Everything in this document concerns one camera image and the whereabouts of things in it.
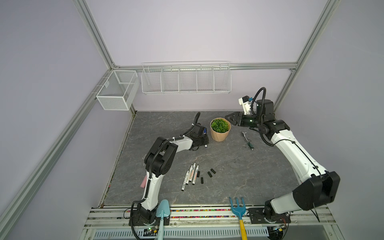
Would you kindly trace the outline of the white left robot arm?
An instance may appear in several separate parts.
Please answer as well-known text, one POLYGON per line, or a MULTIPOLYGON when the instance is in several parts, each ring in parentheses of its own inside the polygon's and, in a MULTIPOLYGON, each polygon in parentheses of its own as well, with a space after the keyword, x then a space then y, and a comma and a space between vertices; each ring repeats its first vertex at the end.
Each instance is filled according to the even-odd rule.
POLYGON ((176 153, 197 150, 208 143, 208 130, 199 123, 194 123, 179 137, 156 139, 145 158, 147 181, 142 199, 134 201, 131 205, 130 226, 150 225, 156 221, 161 184, 173 164, 176 153))

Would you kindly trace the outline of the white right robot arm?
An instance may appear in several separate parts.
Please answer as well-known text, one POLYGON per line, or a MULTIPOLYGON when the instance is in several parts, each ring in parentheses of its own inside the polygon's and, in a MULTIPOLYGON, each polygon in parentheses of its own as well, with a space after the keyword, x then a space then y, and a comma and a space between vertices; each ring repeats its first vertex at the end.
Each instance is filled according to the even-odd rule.
POLYGON ((267 222, 274 223, 283 214, 314 210, 335 200, 340 176, 319 164, 283 120, 276 120, 274 115, 255 116, 242 112, 231 113, 225 119, 234 126, 256 127, 265 143, 284 154, 301 182, 291 193, 265 202, 263 215, 267 222))

